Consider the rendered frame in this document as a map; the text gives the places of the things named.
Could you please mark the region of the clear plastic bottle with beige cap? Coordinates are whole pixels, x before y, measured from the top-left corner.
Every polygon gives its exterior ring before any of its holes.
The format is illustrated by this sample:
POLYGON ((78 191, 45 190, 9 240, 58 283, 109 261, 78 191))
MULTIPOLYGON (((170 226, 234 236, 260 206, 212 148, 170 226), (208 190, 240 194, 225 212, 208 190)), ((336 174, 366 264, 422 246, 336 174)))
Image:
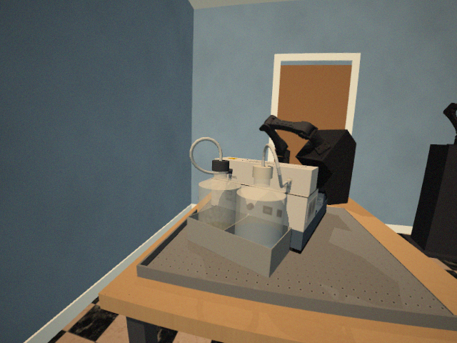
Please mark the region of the clear plastic bottle with beige cap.
POLYGON ((236 192, 234 234, 272 248, 283 236, 286 194, 270 186, 272 166, 253 165, 253 185, 236 192))

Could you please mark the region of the clear plastic bottle with black cap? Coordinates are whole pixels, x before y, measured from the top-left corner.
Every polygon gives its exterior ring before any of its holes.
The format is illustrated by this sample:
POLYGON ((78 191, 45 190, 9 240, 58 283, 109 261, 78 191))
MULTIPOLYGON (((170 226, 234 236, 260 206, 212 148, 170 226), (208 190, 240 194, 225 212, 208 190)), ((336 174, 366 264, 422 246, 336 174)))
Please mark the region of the clear plastic bottle with black cap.
POLYGON ((212 160, 212 171, 214 177, 199 183, 199 221, 224 230, 235 224, 236 192, 241 184, 227 177, 227 160, 212 160))

